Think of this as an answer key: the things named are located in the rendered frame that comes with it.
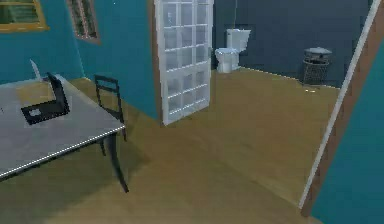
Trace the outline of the black laptop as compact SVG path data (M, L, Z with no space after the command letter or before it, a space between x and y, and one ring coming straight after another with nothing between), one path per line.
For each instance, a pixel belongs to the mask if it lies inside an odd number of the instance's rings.
M21 111L29 125L60 117L70 112L62 82L50 72L47 73L47 80L52 86L55 99L23 107Z

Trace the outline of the brown-framed window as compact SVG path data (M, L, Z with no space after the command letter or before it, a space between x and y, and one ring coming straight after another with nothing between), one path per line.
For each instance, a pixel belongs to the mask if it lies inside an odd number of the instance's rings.
M66 0L77 39L92 44L100 44L94 0Z

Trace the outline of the white toilet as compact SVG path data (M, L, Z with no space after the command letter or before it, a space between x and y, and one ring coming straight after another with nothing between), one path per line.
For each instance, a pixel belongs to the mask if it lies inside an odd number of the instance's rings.
M239 55L247 49L250 33L247 29L226 30L226 46L215 50L219 73L231 73L240 68Z

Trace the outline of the grey table with black legs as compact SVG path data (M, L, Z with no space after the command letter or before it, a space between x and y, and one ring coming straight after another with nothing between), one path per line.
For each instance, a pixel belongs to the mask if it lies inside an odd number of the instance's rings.
M25 80L0 85L0 181L82 147L99 144L109 153L124 190L127 184L116 150L116 135L125 128L62 76L70 112L29 125L23 107L55 99L50 82Z

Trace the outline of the yellow-framed window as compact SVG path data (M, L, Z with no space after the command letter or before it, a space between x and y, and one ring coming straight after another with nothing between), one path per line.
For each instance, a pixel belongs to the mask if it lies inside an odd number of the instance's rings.
M0 33L48 29L40 0L0 0Z

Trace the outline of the white glass-paned door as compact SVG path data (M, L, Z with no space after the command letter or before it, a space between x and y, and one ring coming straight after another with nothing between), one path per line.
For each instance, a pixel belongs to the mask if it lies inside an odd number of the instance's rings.
M210 104L214 0L154 0L162 123Z

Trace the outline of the black chair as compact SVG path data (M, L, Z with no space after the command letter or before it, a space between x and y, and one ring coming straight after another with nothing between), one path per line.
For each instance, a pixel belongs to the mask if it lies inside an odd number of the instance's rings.
M124 124L124 111L118 80L95 74L94 81L98 105Z

